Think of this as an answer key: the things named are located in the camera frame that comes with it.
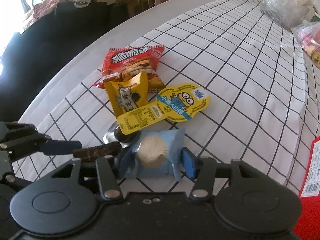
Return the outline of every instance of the grid pattern tablecloth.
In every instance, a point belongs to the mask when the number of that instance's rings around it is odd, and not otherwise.
[[[310,143],[318,134],[320,71],[305,65],[291,32],[261,14],[259,0],[217,0],[182,14],[131,46],[165,44],[157,73],[167,86],[194,82],[210,105],[187,122],[161,121],[148,130],[186,128],[184,145],[219,162],[243,159],[295,193],[301,188]],[[101,70],[81,82],[37,127],[54,139],[102,144],[115,121],[108,96],[93,87]],[[35,153],[14,163],[18,177],[35,181],[72,155]],[[128,191],[186,191],[181,173],[158,179],[122,179]],[[214,194],[227,186],[216,179]]]

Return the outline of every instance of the nutrition label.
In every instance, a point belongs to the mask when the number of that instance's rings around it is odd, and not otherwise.
[[[318,196],[320,190],[320,141],[313,146],[312,159],[301,197]]]

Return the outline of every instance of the window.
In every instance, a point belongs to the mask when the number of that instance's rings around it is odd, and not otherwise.
[[[0,0],[0,56],[14,32],[23,32],[24,11],[20,0]]]

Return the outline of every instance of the red box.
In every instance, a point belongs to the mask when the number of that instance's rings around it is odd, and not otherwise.
[[[320,137],[311,144],[306,176],[299,197],[302,214],[294,230],[302,240],[320,239]]]

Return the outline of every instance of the barcode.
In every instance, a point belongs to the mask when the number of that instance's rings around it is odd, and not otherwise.
[[[158,117],[160,118],[162,116],[162,114],[160,114],[159,110],[158,110],[158,107],[156,106],[151,106],[151,109],[153,110],[153,113]]]
[[[307,185],[306,190],[304,191],[304,193],[316,192],[317,189],[318,189],[318,186],[319,186],[319,183]]]

